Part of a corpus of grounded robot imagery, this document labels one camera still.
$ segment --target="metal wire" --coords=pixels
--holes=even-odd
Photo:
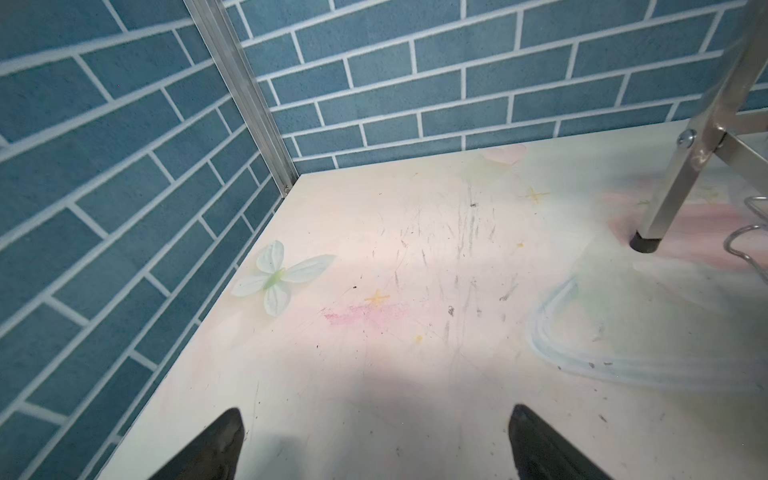
[[[740,235],[743,235],[746,232],[751,232],[752,230],[768,230],[768,214],[761,210],[755,203],[759,201],[766,201],[768,200],[768,197],[748,197],[744,199],[744,204],[747,208],[749,208],[752,213],[757,215],[759,219],[761,219],[762,223],[755,223],[754,225],[747,225],[746,227],[741,227],[738,230],[735,230],[731,235],[726,237],[725,241],[723,242],[723,248],[725,251],[730,253],[731,255],[736,255],[739,258],[744,259],[749,265],[752,266],[752,268],[755,269],[757,274],[760,276],[761,279],[763,279],[763,282],[768,285],[768,271],[766,271],[758,262],[756,262],[752,257],[750,257],[748,254],[742,252],[741,250],[736,250],[731,246],[733,241],[738,238]]]

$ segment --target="screw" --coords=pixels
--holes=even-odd
[[[677,136],[677,146],[690,148],[690,146],[694,144],[694,140],[696,140],[696,131],[689,128],[688,130],[682,131],[680,135]]]

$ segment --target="wall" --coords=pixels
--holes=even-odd
[[[688,118],[745,3],[224,2],[303,173]]]
[[[278,202],[181,0],[0,5],[0,478],[93,478]]]

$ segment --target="white grout line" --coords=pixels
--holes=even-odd
[[[163,172],[163,175],[165,175],[165,179],[168,180],[170,184],[175,182],[173,176],[170,174],[170,172],[167,170],[165,165],[163,165],[163,162],[160,161],[159,158],[157,158],[157,155],[152,151],[147,152],[147,156],[152,159],[155,165],[157,165],[157,168],[160,169],[161,172]]]
[[[701,42],[699,53],[704,53],[707,51],[707,48],[709,48],[712,37],[715,35],[715,31],[717,30],[717,26],[720,24],[720,20],[723,19],[723,13],[725,13],[725,10],[720,10],[715,14],[715,17],[712,19],[712,24],[710,25],[709,30],[707,30],[707,34],[704,36],[704,40]]]
[[[665,122],[672,121],[674,118],[675,113],[677,112],[677,107],[680,107],[680,101],[674,101],[672,102],[672,106],[670,107],[670,111],[667,114],[667,117],[664,119]]]
[[[118,33],[116,35],[97,38],[95,40],[83,41],[82,43],[69,45],[67,47],[53,48],[51,50],[39,51],[30,55],[13,58],[12,60],[0,61],[0,77],[15,73],[16,71],[26,70],[27,68],[37,67],[38,65],[71,57],[72,55],[82,55],[93,50],[113,47],[115,45],[128,43],[129,41],[138,40],[139,38],[150,37],[158,33],[165,33],[174,28],[186,27],[188,25],[194,25],[192,18],[185,18],[183,20],[176,20],[175,22],[153,25],[146,28],[138,28],[129,31],[128,33]]]
[[[462,100],[466,100],[467,99],[467,69],[466,68],[462,68],[461,76],[462,76],[462,78],[461,78],[461,90],[462,90],[461,97],[462,97]]]
[[[422,124],[422,112],[416,113],[416,126],[419,129],[419,138],[424,138],[424,125]]]
[[[515,96],[509,95],[509,103],[507,105],[507,120],[504,122],[507,125],[512,123],[512,108],[515,106]]]
[[[157,364],[155,362],[141,355],[136,350],[131,350],[130,352],[128,352],[128,358],[136,360],[141,365],[147,367],[149,370],[152,370],[153,372],[157,370]]]
[[[187,61],[190,62],[190,65],[194,65],[194,61],[192,60],[192,55],[190,55],[190,52],[187,51],[187,47],[184,45],[184,42],[181,41],[179,32],[176,31],[176,28],[174,28],[172,32],[174,33],[174,37],[176,37],[176,41],[179,42],[179,46],[181,47],[181,50],[184,52],[184,56],[187,57]]]
[[[574,46],[571,47],[571,56],[568,57],[568,69],[566,69],[565,71],[566,80],[574,76],[574,65],[576,64],[577,53],[578,53],[578,42],[575,41]]]
[[[88,77],[88,80],[93,83],[93,85],[96,87],[96,89],[99,91],[102,97],[106,101],[114,101],[114,98],[112,98],[112,95],[107,91],[107,89],[104,87],[104,85],[101,83],[101,80],[98,79],[96,74],[91,70],[91,67],[88,66],[87,63],[85,63],[85,60],[80,55],[72,55],[72,58],[74,59],[75,63],[77,63],[82,71],[85,73],[85,76]]]
[[[627,91],[627,85],[629,85],[629,76],[631,74],[624,74],[624,78],[621,79],[621,86],[619,87],[619,93],[616,95],[616,101],[614,107],[621,105],[621,101],[624,100],[624,93]]]
[[[109,11],[109,15],[112,15],[114,22],[118,24],[118,27],[120,27],[120,31],[122,31],[123,33],[128,33],[128,29],[125,28],[125,23],[123,23],[123,21],[120,18],[120,15],[118,15],[117,11],[115,11],[110,1],[101,0],[101,3],[103,3],[104,6],[107,7],[107,10]]]
[[[72,192],[70,192],[69,194],[67,194],[60,200],[58,200],[57,202],[54,202],[53,204],[49,205],[43,210],[32,215],[31,218],[27,219],[25,222],[14,227],[13,230],[4,233],[2,236],[0,236],[0,250],[6,248],[10,243],[13,243],[20,237],[23,237],[30,231],[42,225],[46,220],[48,220],[49,218],[53,217],[55,214],[57,214],[58,212],[66,208],[70,202],[79,200],[81,197],[89,194],[96,188],[105,184],[112,177],[119,174],[126,168],[130,167],[133,163],[135,163],[140,158],[144,157],[144,155],[149,154],[150,156],[152,156],[151,151],[153,149],[165,143],[165,141],[167,141],[168,139],[179,134],[181,131],[183,131],[190,125],[192,125],[195,121],[209,114],[214,108],[218,107],[219,105],[229,100],[230,98],[231,96],[229,94],[224,95],[219,100],[216,100],[213,104],[205,107],[202,111],[199,111],[192,117],[189,117],[184,123],[171,128],[169,131],[165,132],[160,137],[154,139],[152,142],[145,145],[144,147],[136,150],[136,152],[134,152],[132,155],[126,157],[122,161],[117,162],[115,165],[108,168],[107,170],[97,175],[96,177],[92,178],[90,181],[86,182],[80,187],[76,188],[75,190],[73,190]]]
[[[523,39],[523,14],[525,13],[524,10],[521,10],[517,13],[517,17],[515,17],[515,51],[520,50],[522,48],[521,43]]]
[[[280,106],[280,98],[277,96],[277,90],[275,90],[275,86],[272,85],[272,78],[268,78],[266,80],[266,84],[268,84],[270,86],[270,91],[272,92],[272,96],[275,99],[275,103],[279,107]]]
[[[64,425],[67,422],[66,415],[52,412],[51,410],[38,405],[34,405],[32,403],[22,402],[21,405],[18,406],[17,411],[31,417],[35,417],[36,419],[54,423],[56,425]]]
[[[160,87],[160,91],[163,92],[163,96],[165,97],[166,100],[168,100],[170,107],[174,109],[174,113],[179,118],[179,121],[184,121],[184,116],[179,111],[179,108],[174,103],[174,100],[170,97],[168,92],[165,90],[165,87]]]
[[[301,53],[301,47],[299,46],[299,39],[296,38],[296,31],[291,30],[290,37],[293,39],[293,46],[296,48],[296,54],[299,55],[299,63],[304,65],[304,55]]]
[[[656,0],[650,0],[650,2],[648,2],[648,8],[645,11],[645,16],[643,17],[643,20],[650,20],[650,18],[654,16],[655,9],[656,9]]]
[[[85,210],[80,208],[80,205],[77,205],[75,202],[70,203],[67,205],[67,208],[77,217],[80,219],[82,223],[85,223],[88,225],[88,228],[94,231],[102,240],[109,237],[109,233],[107,233],[106,230],[101,228],[101,225],[96,223],[96,220],[93,219],[90,215],[85,213]]]
[[[216,109],[216,113],[218,113],[218,114],[219,114],[219,119],[221,120],[221,123],[223,123],[223,124],[224,124],[224,128],[226,128],[226,129],[227,129],[227,133],[231,135],[231,134],[232,134],[232,129],[231,129],[231,128],[230,128],[230,126],[227,124],[227,121],[226,121],[226,120],[224,120],[224,116],[221,114],[221,110],[219,110],[219,109],[217,108],[217,109]]]
[[[362,145],[363,147],[368,146],[368,138],[366,138],[366,129],[363,127],[362,124],[360,124],[360,136],[362,137]]]
[[[419,66],[416,64],[416,43],[413,38],[408,40],[408,50],[411,54],[411,74],[415,75],[419,73]]]
[[[164,200],[166,197],[168,197],[170,194],[172,194],[178,187],[180,187],[189,177],[191,177],[193,174],[199,171],[199,169],[203,168],[206,163],[208,162],[208,159],[214,156],[218,151],[220,151],[222,148],[224,148],[226,145],[229,144],[230,141],[232,141],[237,134],[233,134],[229,138],[224,139],[220,144],[218,144],[208,155],[203,157],[200,161],[198,161],[192,168],[190,168],[187,172],[185,172],[183,175],[179,176],[178,179],[175,180],[171,185],[166,187],[165,190],[163,190],[159,195],[157,195],[154,199],[152,199],[151,202],[144,205],[137,213],[134,214],[130,219],[128,219],[123,225],[120,226],[116,231],[112,232],[109,237],[107,237],[103,242],[99,243],[96,247],[92,248],[88,253],[86,253],[80,260],[74,263],[74,265],[70,266],[67,271],[65,271],[62,275],[60,275],[56,280],[49,283],[47,287],[45,287],[40,293],[37,294],[34,298],[29,300],[21,309],[17,310],[13,315],[11,315],[3,324],[0,324],[0,338],[2,338],[13,326],[18,324],[22,319],[24,319],[25,316],[27,316],[32,310],[37,308],[40,303],[45,300],[45,298],[52,296],[53,293],[55,293],[58,289],[62,288],[69,280],[74,278],[75,275],[80,273],[81,270],[83,270],[91,261],[95,260],[99,255],[101,255],[109,246],[111,246],[115,241],[117,241],[120,237],[123,236],[125,232],[130,230],[136,223],[141,221],[142,218],[144,218],[150,211],[152,211],[162,200]],[[255,160],[257,154],[255,154],[249,162]],[[242,172],[245,170],[245,167],[242,167],[238,172]],[[223,195],[224,191],[234,182],[234,180],[237,178],[237,174],[235,177],[233,177],[227,185],[225,185],[224,188],[219,189],[205,204],[202,211],[205,211],[208,207],[214,204],[216,200]],[[170,248],[176,243],[176,241],[181,238],[184,233],[189,230],[189,228],[193,225],[193,220],[191,219],[189,222],[187,222],[187,225],[183,227],[181,230],[179,230],[176,235],[169,240],[169,242],[160,249],[155,254],[155,257],[153,257],[152,260],[150,260],[147,265],[144,267],[142,271],[140,271],[141,275],[143,276],[144,271],[149,271],[154,264],[160,260],[159,256],[164,255]],[[104,311],[108,311],[111,308],[108,308],[111,304],[117,304],[119,303],[122,298],[127,295],[128,291],[130,290],[128,287],[133,287],[138,281],[141,279],[139,274],[132,280],[132,283],[129,283],[127,286],[123,288],[119,293],[115,295],[115,297],[108,303],[107,306],[105,306],[102,311],[96,315],[96,317],[89,323],[93,323],[96,321],[97,318],[101,318],[100,316]]]
[[[161,292],[163,295],[165,295],[166,297],[170,296],[170,290],[169,290],[169,289],[167,289],[167,288],[165,287],[165,285],[163,285],[163,283],[162,283],[160,280],[158,280],[158,279],[157,279],[157,277],[156,277],[155,275],[152,275],[152,272],[147,272],[147,274],[146,274],[146,275],[144,275],[144,278],[146,278],[146,279],[147,279],[147,282],[149,282],[149,283],[151,283],[152,285],[154,285],[154,287],[155,287],[156,289],[160,290],[160,292]]]
[[[352,71],[349,69],[349,59],[343,58],[344,71],[346,72],[346,82],[349,84],[349,88],[354,88],[355,83],[352,81]]]
[[[158,88],[172,84],[177,80],[195,74],[213,64],[214,61],[212,59],[202,61],[194,67],[189,67],[186,70],[179,71],[162,80],[156,81],[153,84],[149,84],[146,87],[134,90],[131,93],[123,95],[114,101],[108,102],[82,114],[79,114],[77,117],[72,117],[69,120],[61,122],[60,124],[53,125],[52,127],[45,128],[37,133],[29,135],[28,137],[24,137],[21,140],[14,142],[10,147],[0,151],[0,162],[6,161],[9,158],[14,157],[15,155],[18,155],[24,151],[30,150],[33,147],[37,147],[38,145],[43,144],[54,137],[58,137],[59,135],[74,130],[83,124],[87,124],[89,121],[96,120],[99,117],[109,114],[118,108],[124,107],[127,104],[133,103],[136,100],[146,97],[149,94],[153,94],[155,91],[157,91]]]
[[[90,323],[87,318],[69,308],[69,305],[64,305],[63,302],[55,299],[52,296],[47,297],[43,303],[50,306],[53,310],[56,310],[62,316],[66,317],[72,322],[77,323],[79,326],[88,326]]]
[[[203,226],[203,228],[205,229],[205,231],[207,231],[207,232],[208,232],[208,235],[210,235],[210,237],[211,237],[212,239],[214,239],[214,240],[216,239],[216,234],[214,233],[214,231],[213,231],[213,230],[211,230],[211,228],[208,226],[208,222],[207,222],[207,221],[205,221],[205,219],[204,219],[202,216],[200,217],[200,225],[202,225],[202,226]]]
[[[326,121],[323,119],[323,113],[320,111],[320,105],[317,102],[315,102],[315,111],[317,112],[317,117],[320,119],[320,126],[325,127]]]
[[[253,32],[250,30],[250,24],[248,23],[248,19],[245,18],[243,7],[241,7],[240,3],[238,3],[236,8],[237,8],[237,14],[240,16],[240,20],[243,22],[243,25],[245,25],[245,32],[248,34],[248,38],[253,38]]]
[[[214,164],[211,163],[210,160],[208,161],[208,167],[210,167],[210,169],[214,171],[214,175],[216,175],[216,179],[219,180],[219,183],[223,187],[224,186],[224,179],[221,177],[221,175],[219,175],[219,171],[216,170],[216,167],[214,167]]]

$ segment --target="yellow star drawing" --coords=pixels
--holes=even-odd
[[[384,301],[388,298],[389,298],[389,295],[380,295],[379,289],[377,288],[376,293],[374,293],[372,297],[366,298],[365,300],[366,302],[370,302],[371,305],[379,306],[382,303],[384,303]]]

